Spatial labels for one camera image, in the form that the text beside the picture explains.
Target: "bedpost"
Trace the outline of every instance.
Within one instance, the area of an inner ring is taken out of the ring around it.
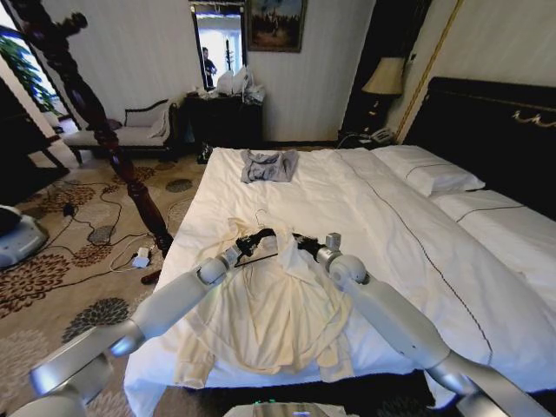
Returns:
[[[133,199],[147,229],[155,236],[156,246],[166,256],[172,244],[160,211],[153,203],[147,187],[137,179],[133,162],[118,145],[118,137],[106,120],[103,105],[91,87],[77,71],[77,63],[70,54],[66,39],[87,26],[81,13],[74,13],[62,23],[53,23],[41,4],[41,0],[10,0],[23,20],[26,39],[40,49],[49,64],[62,78],[69,100],[77,113],[91,125],[95,139],[108,150],[114,171],[128,185],[128,194]]]

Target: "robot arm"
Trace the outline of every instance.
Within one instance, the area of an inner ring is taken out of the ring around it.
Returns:
[[[114,356],[131,354],[146,340],[164,334],[220,284],[242,256],[251,256],[261,239],[273,234],[272,229],[263,229],[238,239],[216,258],[207,259],[153,293],[127,321],[92,328],[58,349],[31,370],[31,383],[41,398],[12,415],[85,416],[86,404],[103,389],[111,374],[105,350]],[[302,235],[295,238],[298,248],[307,250],[324,266],[393,349],[464,397],[458,404],[464,415],[550,416],[504,376],[451,350],[419,309],[393,287],[373,278],[358,258],[340,252],[339,235],[327,236],[326,245]]]
[[[326,245],[309,253],[394,350],[463,397],[458,409],[464,415],[551,415],[493,368],[455,353],[419,309],[392,286],[376,280],[357,257],[343,255],[339,248],[340,236],[331,234]]]
[[[111,376],[105,351],[114,356],[131,354],[146,340],[166,333],[222,282],[241,255],[234,245],[216,258],[208,258],[145,299],[126,321],[92,328],[66,343],[30,372],[31,385],[41,398],[12,415],[85,416],[85,406]]]

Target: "headboard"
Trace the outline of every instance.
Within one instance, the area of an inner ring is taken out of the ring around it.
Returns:
[[[404,144],[556,220],[556,87],[435,77]]]

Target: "patterned carpet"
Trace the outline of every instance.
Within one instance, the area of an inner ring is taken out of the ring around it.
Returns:
[[[70,174],[18,205],[48,229],[50,245],[17,268],[0,272],[0,413],[9,414],[33,397],[27,373],[46,354],[95,325],[129,317],[153,289],[140,279],[162,267],[161,254],[154,249],[146,269],[110,271],[113,260],[115,267],[129,268],[123,264],[139,246],[153,246],[152,239],[136,237],[147,230],[107,161],[87,156],[85,164],[77,167],[59,142],[53,153],[71,168]],[[178,163],[134,160],[137,174],[174,234],[195,196],[204,166],[197,165],[193,156]],[[68,202],[76,207],[74,219],[63,216]],[[127,359],[112,359],[112,363],[113,378],[89,405],[89,416],[132,415],[122,390]],[[554,395],[538,399],[556,409]],[[360,416],[458,415],[453,407],[442,413],[427,408],[432,398],[418,372],[289,387],[200,391],[172,387],[155,415],[217,417],[235,405],[258,400],[340,404]]]
[[[193,156],[178,164],[139,159],[136,166],[174,234],[204,166],[197,165]],[[75,219],[63,216],[68,202],[76,207]],[[50,239],[38,255],[0,272],[0,413],[8,414],[32,398],[27,382],[32,365],[95,325],[129,317],[153,289],[143,286],[140,279],[162,267],[162,256],[153,249],[147,268],[110,271],[110,262],[122,251],[114,266],[127,269],[130,264],[122,264],[140,246],[150,248],[154,243],[148,236],[133,236],[147,229],[105,160],[89,158],[17,207],[40,221]],[[90,405],[89,415],[131,415],[121,389],[126,362],[113,360],[114,378]]]

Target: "pillow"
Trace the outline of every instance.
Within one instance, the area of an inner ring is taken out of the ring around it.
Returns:
[[[418,146],[394,145],[372,151],[399,178],[425,197],[482,189],[485,183],[470,172]]]
[[[556,311],[556,222],[490,190],[432,201]]]
[[[168,108],[160,112],[158,119],[150,127],[147,137],[157,137],[164,136],[166,133],[166,116],[168,113]]]

